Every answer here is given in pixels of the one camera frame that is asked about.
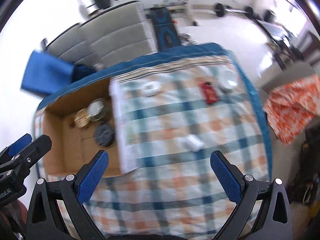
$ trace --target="blue gripper pad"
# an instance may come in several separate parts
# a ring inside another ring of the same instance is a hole
[[[215,152],[211,154],[210,165],[229,200],[238,205],[241,201],[241,187],[225,163]]]
[[[10,156],[16,156],[19,152],[21,152],[25,147],[27,147],[32,141],[32,137],[30,134],[26,133],[15,143],[10,145],[8,154]]]
[[[78,188],[78,200],[82,205],[84,202],[90,200],[94,190],[96,189],[99,181],[101,180],[103,173],[109,164],[109,156],[106,151],[100,155],[96,162],[92,165],[89,172],[79,184]]]

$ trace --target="orange patterned cloth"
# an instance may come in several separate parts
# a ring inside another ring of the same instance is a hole
[[[277,137],[289,145],[320,115],[320,78],[313,75],[275,88],[263,110]]]

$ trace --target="red package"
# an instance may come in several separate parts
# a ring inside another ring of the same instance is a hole
[[[219,97],[210,82],[205,82],[200,84],[200,88],[204,93],[205,101],[207,102],[207,105],[211,105],[219,101]]]

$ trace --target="blue fabric border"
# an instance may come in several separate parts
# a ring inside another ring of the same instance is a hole
[[[243,72],[242,68],[239,66],[239,64],[235,60],[233,53],[231,53],[230,51],[227,51],[227,50],[226,50],[226,52],[227,52],[226,55],[231,58],[233,64],[236,66],[236,69],[237,69],[242,81],[244,82],[247,93],[249,94],[249,97],[251,100],[253,110],[256,113],[257,122],[258,122],[258,125],[260,126],[262,136],[263,136],[263,141],[264,141],[264,146],[265,146],[267,161],[268,161],[269,179],[271,180],[271,177],[272,177],[272,142],[270,139],[266,115],[262,110],[262,104],[260,102],[259,93],[258,93],[256,87],[247,78],[247,76]]]
[[[251,99],[253,110],[256,113],[257,122],[260,126],[263,140],[265,144],[267,160],[268,160],[268,171],[269,176],[272,174],[272,143],[269,135],[268,125],[265,118],[265,114],[262,111],[262,105],[259,100],[259,94],[255,86],[250,82],[247,76],[244,74],[242,68],[238,65],[234,56],[229,51],[223,49],[220,45],[216,43],[207,43],[203,45],[191,45],[191,46],[178,46],[173,47],[163,52],[142,56],[127,62],[122,62],[107,69],[101,70],[97,73],[94,73],[88,77],[85,77],[77,82],[72,83],[71,85],[59,90],[56,93],[51,94],[50,96],[44,98],[39,104],[37,110],[46,107],[48,104],[53,103],[58,98],[70,94],[84,86],[90,85],[94,82],[102,80],[104,78],[113,77],[128,73],[130,71],[136,70],[142,67],[152,67],[155,65],[169,63],[172,61],[180,60],[182,58],[192,58],[192,57],[202,57],[202,56],[212,56],[212,55],[227,55],[229,56],[234,65],[236,66],[241,79],[243,80],[247,93]]]

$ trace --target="plaid fabric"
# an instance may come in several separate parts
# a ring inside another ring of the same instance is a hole
[[[149,233],[212,238],[235,207],[210,167],[214,150],[220,150],[242,173],[268,180],[263,136],[250,97],[241,78],[230,94],[218,89],[217,76],[223,67],[236,71],[228,56],[203,56],[114,78],[125,95],[127,143],[135,147],[140,168],[103,178],[84,205],[105,236]],[[161,93],[144,97],[140,88],[155,80],[161,83]],[[199,88],[199,83],[207,81],[220,97],[211,106]],[[38,112],[39,134],[41,116]],[[188,151],[183,143],[188,134],[196,134],[205,148]],[[39,164],[41,177],[58,179],[46,176]],[[252,218],[259,206],[255,205]],[[62,213],[67,216],[63,207]]]

